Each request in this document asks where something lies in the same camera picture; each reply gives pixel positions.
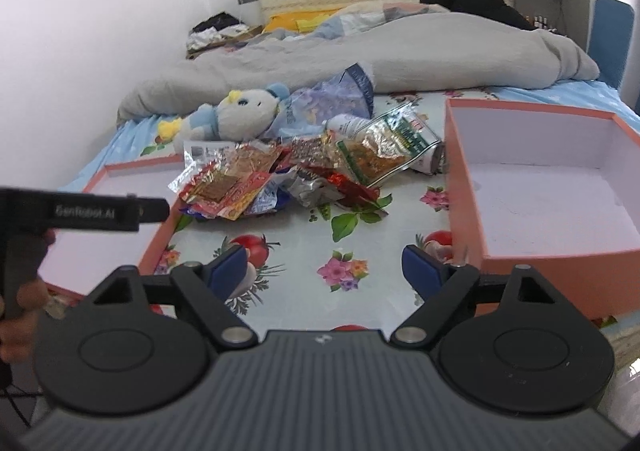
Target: circular black disc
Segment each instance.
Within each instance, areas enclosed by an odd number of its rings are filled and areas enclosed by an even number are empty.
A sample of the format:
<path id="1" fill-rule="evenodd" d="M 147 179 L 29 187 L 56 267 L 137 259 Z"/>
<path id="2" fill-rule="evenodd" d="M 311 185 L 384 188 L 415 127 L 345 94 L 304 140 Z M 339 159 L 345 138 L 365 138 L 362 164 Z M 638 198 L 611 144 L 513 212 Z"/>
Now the circular black disc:
<path id="1" fill-rule="evenodd" d="M 110 309 L 77 312 L 86 322 L 65 320 L 39 342 L 34 368 L 53 402 L 92 415 L 132 415 L 171 402 L 204 374 L 208 350 L 191 325 L 148 309 Z"/>
<path id="2" fill-rule="evenodd" d="M 464 395 L 509 413 L 545 415 L 589 405 L 611 377 L 609 343 L 587 319 L 569 316 L 562 323 L 539 312 L 505 315 L 498 309 L 454 327 L 440 344 L 446 376 Z"/>

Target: white plush toy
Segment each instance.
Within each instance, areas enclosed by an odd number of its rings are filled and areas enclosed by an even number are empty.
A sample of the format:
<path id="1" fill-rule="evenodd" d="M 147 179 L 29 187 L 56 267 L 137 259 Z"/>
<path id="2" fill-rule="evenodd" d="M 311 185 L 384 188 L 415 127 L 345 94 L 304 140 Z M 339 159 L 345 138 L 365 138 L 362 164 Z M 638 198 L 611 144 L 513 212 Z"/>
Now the white plush toy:
<path id="1" fill-rule="evenodd" d="M 182 152 L 185 140 L 253 140 L 271 126 L 287 97 L 289 89 L 280 82 L 265 90 L 233 90 L 217 106 L 203 104 L 184 119 L 162 121 L 158 135 L 174 139 L 176 153 Z"/>

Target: blue chair back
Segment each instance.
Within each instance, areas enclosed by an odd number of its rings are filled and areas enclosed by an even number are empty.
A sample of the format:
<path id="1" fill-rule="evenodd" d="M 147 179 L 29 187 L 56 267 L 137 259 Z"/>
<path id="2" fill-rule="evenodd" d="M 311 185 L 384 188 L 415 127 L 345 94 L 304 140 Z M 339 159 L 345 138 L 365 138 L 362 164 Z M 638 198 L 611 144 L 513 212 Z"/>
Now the blue chair back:
<path id="1" fill-rule="evenodd" d="M 634 30 L 634 9 L 618 0 L 596 0 L 588 54 L 600 67 L 600 81 L 620 89 Z"/>

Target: open cardboard box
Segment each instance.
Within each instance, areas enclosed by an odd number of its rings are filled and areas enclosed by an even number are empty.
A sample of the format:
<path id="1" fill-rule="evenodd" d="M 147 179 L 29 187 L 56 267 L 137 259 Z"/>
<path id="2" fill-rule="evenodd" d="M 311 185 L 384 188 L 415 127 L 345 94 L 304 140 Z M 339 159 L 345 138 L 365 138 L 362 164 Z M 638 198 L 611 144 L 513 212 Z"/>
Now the open cardboard box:
<path id="1" fill-rule="evenodd" d="M 162 224 L 140 224 L 137 233 L 59 231 L 40 266 L 50 290 L 80 299 L 121 265 L 153 274 L 180 219 L 178 195 L 167 187 L 184 170 L 179 155 L 108 164 L 82 190 L 97 195 L 165 198 L 171 212 Z"/>
<path id="2" fill-rule="evenodd" d="M 449 99 L 454 257 L 527 263 L 590 319 L 640 308 L 640 137 L 606 111 Z"/>

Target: ribbed gray surface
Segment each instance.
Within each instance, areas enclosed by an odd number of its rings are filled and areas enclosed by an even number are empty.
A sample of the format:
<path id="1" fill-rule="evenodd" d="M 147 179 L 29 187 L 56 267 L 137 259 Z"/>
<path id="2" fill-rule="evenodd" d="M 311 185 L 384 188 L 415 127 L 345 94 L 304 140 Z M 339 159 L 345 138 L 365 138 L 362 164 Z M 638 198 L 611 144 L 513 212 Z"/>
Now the ribbed gray surface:
<path id="1" fill-rule="evenodd" d="M 377 333 L 314 332 L 272 332 L 257 349 L 223 355 L 200 386 L 154 413 L 56 410 L 23 438 L 33 451 L 617 451 L 625 441 L 593 411 L 532 421 L 479 409 L 426 355 Z"/>

